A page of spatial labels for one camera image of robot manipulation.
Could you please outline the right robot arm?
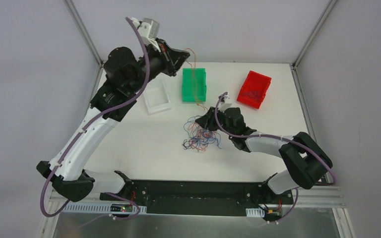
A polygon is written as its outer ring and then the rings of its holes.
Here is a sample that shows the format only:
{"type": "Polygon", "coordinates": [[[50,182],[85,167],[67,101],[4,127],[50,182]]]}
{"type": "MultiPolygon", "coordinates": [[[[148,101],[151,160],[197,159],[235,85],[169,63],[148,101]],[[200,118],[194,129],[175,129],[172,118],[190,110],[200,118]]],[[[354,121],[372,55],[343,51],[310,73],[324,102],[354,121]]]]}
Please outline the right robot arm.
{"type": "Polygon", "coordinates": [[[261,186],[262,198],[268,203],[276,202],[288,190],[312,188],[333,167],[328,155],[307,133],[287,137],[263,134],[246,125],[239,108],[221,111],[211,107],[196,123],[209,131],[224,132],[238,150],[283,160],[286,170],[272,175],[261,186]]]}

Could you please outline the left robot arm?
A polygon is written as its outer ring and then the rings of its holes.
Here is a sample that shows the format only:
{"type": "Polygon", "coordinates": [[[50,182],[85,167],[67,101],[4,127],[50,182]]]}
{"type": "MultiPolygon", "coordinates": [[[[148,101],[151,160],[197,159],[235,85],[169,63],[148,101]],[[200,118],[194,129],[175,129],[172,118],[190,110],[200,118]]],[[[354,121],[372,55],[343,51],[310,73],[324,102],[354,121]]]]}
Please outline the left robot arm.
{"type": "Polygon", "coordinates": [[[37,171],[69,201],[78,202],[91,193],[112,193],[122,201],[131,196],[131,186],[120,171],[92,172],[84,167],[104,137],[136,103],[146,70],[150,69],[149,80],[161,73],[176,76],[190,57],[189,52],[173,49],[162,39],[157,38],[155,43],[145,46],[149,65],[144,57],[135,58],[127,47],[109,53],[103,65],[106,81],[92,98],[78,132],[59,155],[37,165],[37,171]]]}

